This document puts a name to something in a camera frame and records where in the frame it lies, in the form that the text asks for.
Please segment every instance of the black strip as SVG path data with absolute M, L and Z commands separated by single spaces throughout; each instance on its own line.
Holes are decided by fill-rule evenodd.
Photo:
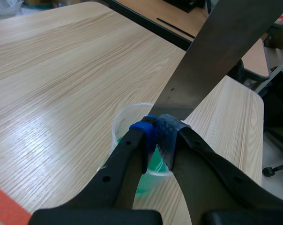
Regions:
M 177 47 L 181 48 L 184 51 L 187 51 L 190 44 L 192 43 L 190 40 L 182 37 L 179 34 L 176 34 L 175 32 L 165 28 L 164 26 L 161 26 L 158 23 L 153 22 L 152 20 L 149 20 L 148 18 L 142 16 L 141 14 L 118 3 L 116 0 L 105 0 L 104 4 L 109 8 L 111 8 L 112 10 L 114 10 L 115 12 L 120 13 L 121 15 L 127 17 L 128 19 L 132 20 L 138 25 L 141 25 L 142 27 L 150 30 L 151 32 L 157 34 L 158 36 L 162 37 L 168 42 L 171 42 L 173 45 L 176 45 Z M 238 67 L 235 66 L 234 68 L 231 69 L 228 75 L 234 77 L 231 74 L 232 73 L 236 74 L 237 72 L 238 72 Z M 266 81 L 269 78 L 248 71 L 246 68 L 244 70 L 244 76 L 259 82 Z
M 175 30 L 177 30 L 177 31 L 179 31 L 179 32 L 181 32 L 181 33 L 183 33 L 183 34 L 185 34 L 186 36 L 189 36 L 190 38 L 193 38 L 193 39 L 196 38 L 195 36 L 193 36 L 193 35 L 191 35 L 191 34 L 185 32 L 184 30 L 181 30 L 181 29 L 178 28 L 178 27 L 175 27 L 174 25 L 172 25 L 172 24 L 170 24 L 170 23 L 168 23 L 168 22 L 166 22 L 166 21 L 164 21 L 164 20 L 162 20 L 162 19 L 159 19 L 159 18 L 156 18 L 156 19 L 157 19 L 158 21 L 160 21 L 160 22 L 162 22 L 162 23 L 164 23 L 164 24 L 166 24 L 166 25 L 168 25 L 168 26 L 174 28 Z
M 176 45 L 177 47 L 181 48 L 184 51 L 188 50 L 191 44 L 190 40 L 182 37 L 179 34 L 176 34 L 175 32 L 165 28 L 164 26 L 158 23 L 153 22 L 152 20 L 149 20 L 148 18 L 118 3 L 115 0 L 105 0 L 105 3 L 112 10 L 127 17 L 128 19 L 132 20 L 138 25 L 141 25 L 142 27 L 150 30 L 151 32 L 157 34 L 158 36 L 162 37 L 168 42 L 171 42 L 173 45 Z

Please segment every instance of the wooden table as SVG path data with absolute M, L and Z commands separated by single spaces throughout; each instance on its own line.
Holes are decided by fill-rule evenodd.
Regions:
M 30 213 L 72 198 L 106 158 L 116 113 L 154 103 L 184 53 L 94 2 L 0 21 L 0 189 Z M 257 94 L 225 77 L 186 122 L 260 184 Z M 190 223 L 174 178 L 134 208 Z
M 163 0 L 116 0 L 120 4 L 150 19 L 151 21 L 164 26 L 166 29 L 193 41 L 190 36 L 197 36 L 201 27 L 208 18 L 208 12 L 202 8 L 195 7 L 189 13 L 163 1 Z M 178 29 L 174 29 L 161 19 L 179 30 L 185 31 L 190 36 Z M 242 57 L 244 67 L 253 75 L 267 79 L 269 77 L 268 65 L 264 53 L 264 45 L 261 39 Z

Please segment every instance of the red object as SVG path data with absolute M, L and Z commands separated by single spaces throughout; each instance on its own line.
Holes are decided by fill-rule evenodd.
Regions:
M 25 225 L 31 214 L 0 189 L 0 222 L 4 225 Z

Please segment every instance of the blue clamp pad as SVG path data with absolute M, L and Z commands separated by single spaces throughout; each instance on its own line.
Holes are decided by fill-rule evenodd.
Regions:
M 156 116 L 145 116 L 144 118 L 154 118 L 157 120 Z M 145 159 L 146 164 L 142 170 L 142 174 L 145 174 L 149 165 L 149 162 L 152 158 L 153 152 L 157 146 L 157 127 L 153 127 L 151 123 L 147 123 L 144 121 L 139 121 L 135 124 L 132 124 L 129 129 L 137 128 L 143 130 L 146 133 L 146 149 L 145 149 Z
M 185 127 L 190 128 L 190 125 L 173 116 L 162 114 L 158 118 L 157 145 L 160 155 L 170 171 L 173 167 L 177 134 L 179 130 Z

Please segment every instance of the clear plastic cup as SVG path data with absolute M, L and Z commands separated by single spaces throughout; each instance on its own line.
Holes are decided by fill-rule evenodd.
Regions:
M 144 116 L 148 115 L 152 106 L 153 105 L 149 103 L 137 103 L 127 105 L 118 112 L 112 123 L 112 147 L 110 154 L 118 145 L 118 142 L 122 137 L 127 133 L 129 127 L 132 124 L 141 121 Z M 142 175 L 138 184 L 136 195 L 142 195 L 149 192 L 159 182 L 170 176 L 172 176 L 172 172 L 168 170 L 168 167 L 164 164 L 158 149 L 156 148 L 149 163 L 148 170 Z

